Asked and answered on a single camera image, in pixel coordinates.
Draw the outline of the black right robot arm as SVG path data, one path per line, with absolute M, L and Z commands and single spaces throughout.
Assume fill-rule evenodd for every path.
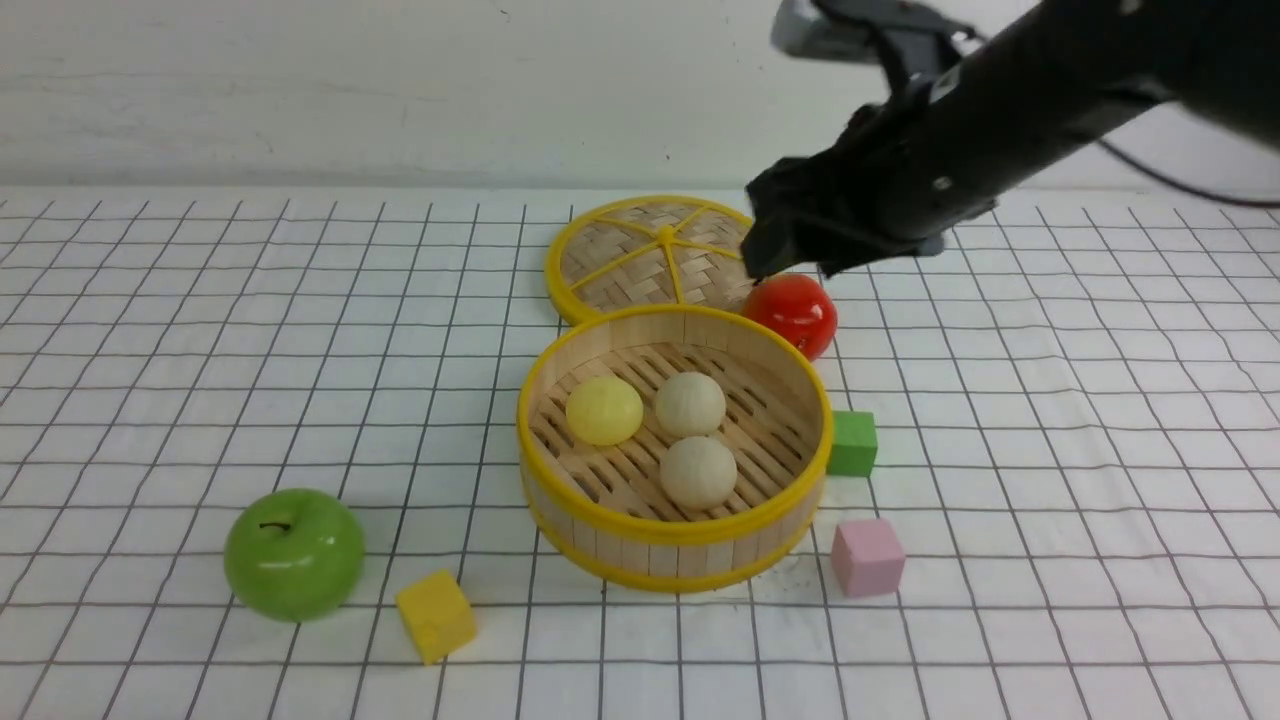
M 932 256 L 961 222 L 1088 145 L 1161 184 L 1275 209 L 1170 178 L 1107 143 L 1165 102 L 1277 146 L 1275 1 L 1041 1 L 991 38 L 918 1 L 785 1 L 772 44 L 809 60 L 878 65 L 890 97 L 835 143 L 783 158 L 746 187 L 754 281 L 803 263 L 823 275 Z

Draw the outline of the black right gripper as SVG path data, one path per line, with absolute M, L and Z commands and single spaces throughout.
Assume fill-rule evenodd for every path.
M 745 192 L 740 252 L 762 283 L 810 263 L 831 278 L 933 258 L 941 234 L 1155 105 L 1133 55 L 1137 6 L 1042 1 L 969 54 L 973 28 L 910 1 L 819 1 L 829 53 L 861 31 L 890 99 L 859 111 L 833 147 L 782 158 Z

